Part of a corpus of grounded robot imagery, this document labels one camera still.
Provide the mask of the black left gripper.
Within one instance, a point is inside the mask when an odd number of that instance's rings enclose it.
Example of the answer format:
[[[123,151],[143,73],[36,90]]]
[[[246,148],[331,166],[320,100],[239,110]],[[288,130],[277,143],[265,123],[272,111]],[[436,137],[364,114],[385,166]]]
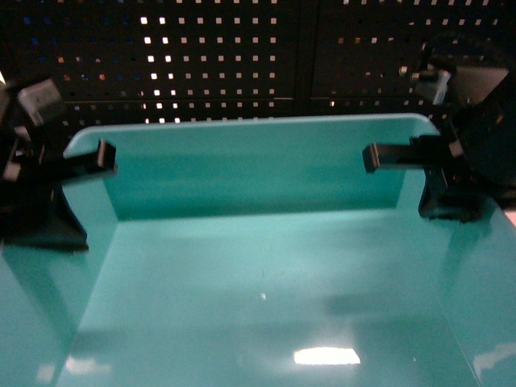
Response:
[[[9,245],[85,252],[87,233],[60,184],[36,180],[47,136],[20,106],[17,94],[38,82],[1,85],[1,233]],[[104,139],[94,152],[60,160],[59,181],[86,181],[118,172],[116,147]]]

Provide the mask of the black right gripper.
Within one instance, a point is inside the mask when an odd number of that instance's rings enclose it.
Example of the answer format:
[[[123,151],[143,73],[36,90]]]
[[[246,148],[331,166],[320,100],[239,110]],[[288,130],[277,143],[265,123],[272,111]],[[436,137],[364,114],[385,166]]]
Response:
[[[483,200],[515,203],[515,72],[503,68],[432,66],[451,74],[444,104],[452,106],[443,127],[447,160],[424,169],[418,205],[422,218],[470,223],[482,218]],[[362,151],[366,173],[379,169],[423,169],[412,145],[369,144]]]

